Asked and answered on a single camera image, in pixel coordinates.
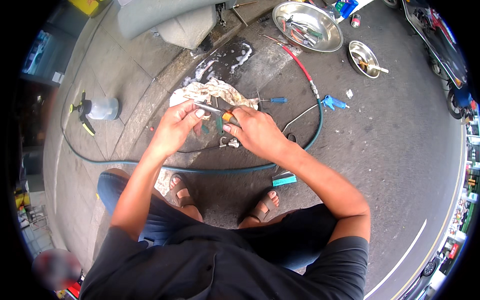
road marking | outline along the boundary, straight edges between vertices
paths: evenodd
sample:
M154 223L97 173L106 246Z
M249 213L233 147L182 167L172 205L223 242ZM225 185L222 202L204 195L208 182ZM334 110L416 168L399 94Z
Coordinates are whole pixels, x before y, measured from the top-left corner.
M384 279L382 279L382 281L380 281L376 287L374 287L368 294L365 295L365 297L363 297L363 300L367 299L368 297L370 297L371 294L373 294L392 274L393 272L395 272L395 270L400 266L400 264L403 262L403 260L405 259L405 257L407 257L407 255L410 253L410 250L412 250L413 246L415 245L415 243L417 242L417 240L419 239L420 237L420 234L423 232L423 230L425 229L425 226L427 225L427 219L425 219L425 221L423 222L423 225L421 226L420 228L420 231L417 233L417 236L413 239L413 242L410 244L410 247L407 249L407 251L405 252L405 254L402 256L402 258L400 258L400 260L398 261L398 263L396 263L396 265L393 267L393 269L388 272L387 276L385 276Z
M425 261L428 259L428 257L430 256L430 252L432 252L433 248L435 247L435 244L437 243L441 233L443 232L443 228L445 226L445 223L447 222L447 219L450 215L450 209L452 208L452 205L453 205L453 202L455 201L455 194L456 194L456 190L457 190L457 187L458 187L458 182L459 182L459 179L460 179L460 174L462 172L462 156L463 156L463 147L465 146L465 144L467 143L467 141L464 141L463 140L463 135L464 135L464 130L463 130L463 126L460 127L461 128L461 131L462 131L462 142L461 142L461 148L460 148L460 166L458 167L458 175L456 177L456 184L455 184L455 189L453 190L453 195L452 195L452 201L450 202L450 206L448 207L448 210L447 210L447 215L445 216L445 220L444 220L444 223L442 224L442 226L440 227L440 231L438 232L438 235L437 235L437 238L435 239L435 242L433 242L433 245L432 247L430 248L430 250L427 252L427 256L425 256L425 258L423 259L423 261L421 262L420 266L417 268L417 270L413 273L412 277L410 277L409 280L407 280L407 282L405 283L404 286L402 286L402 288L395 294L395 296L393 296L390 300L394 300L402 291L403 289L410 284L410 282L412 281L413 277L415 277L418 273L418 271L420 271L420 269L423 267L423 264L425 263Z

white line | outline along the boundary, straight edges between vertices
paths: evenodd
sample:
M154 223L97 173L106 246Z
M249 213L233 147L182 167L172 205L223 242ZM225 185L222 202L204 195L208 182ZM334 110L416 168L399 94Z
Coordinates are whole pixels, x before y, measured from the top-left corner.
M376 287L374 287L368 294L365 295L365 297L363 297L363 300L367 299L368 297L370 297L376 290L378 290L378 288L393 274L393 272L395 272L395 270L398 268L398 266L400 266L400 264L403 262L403 260L405 259L405 257L408 255L408 253L410 253L410 250L412 250L413 246L415 245L415 243L417 242L417 240L419 239L420 237L420 234L423 232L423 229L425 228L425 226L427 225L427 219L425 219L425 222L423 222L423 225L421 226L420 228L420 231L417 233L417 236L415 237L415 239L413 240L412 244L410 245L410 247L407 249L407 252L405 252L405 254L402 256L402 258L400 258L400 260L398 261L398 263L396 263L396 265L393 267L393 269L387 274L387 276L385 276L384 279L382 279L382 281L380 281Z

hose connector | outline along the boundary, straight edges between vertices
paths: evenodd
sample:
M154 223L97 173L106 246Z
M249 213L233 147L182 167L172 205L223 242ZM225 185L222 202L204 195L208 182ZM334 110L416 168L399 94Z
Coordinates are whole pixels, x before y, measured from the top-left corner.
M313 80L310 80L310 89L312 90L313 92L313 95L315 96L315 98L318 100L320 99L320 95L318 94L318 90L317 90L317 87L315 86L315 84L313 83Z

fingernail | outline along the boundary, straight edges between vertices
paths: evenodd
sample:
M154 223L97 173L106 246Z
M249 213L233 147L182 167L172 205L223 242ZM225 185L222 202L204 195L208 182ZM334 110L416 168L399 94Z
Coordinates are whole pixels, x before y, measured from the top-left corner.
M197 111L195 112L195 116L197 116L197 118L203 117L204 114L205 114L205 111L201 108L197 109Z

spray can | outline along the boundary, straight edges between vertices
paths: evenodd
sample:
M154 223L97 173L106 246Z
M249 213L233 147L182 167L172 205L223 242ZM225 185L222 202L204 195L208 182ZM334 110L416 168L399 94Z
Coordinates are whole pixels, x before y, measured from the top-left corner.
M354 13L352 16L352 22L350 23L353 28L358 28L360 26L360 15L358 13Z

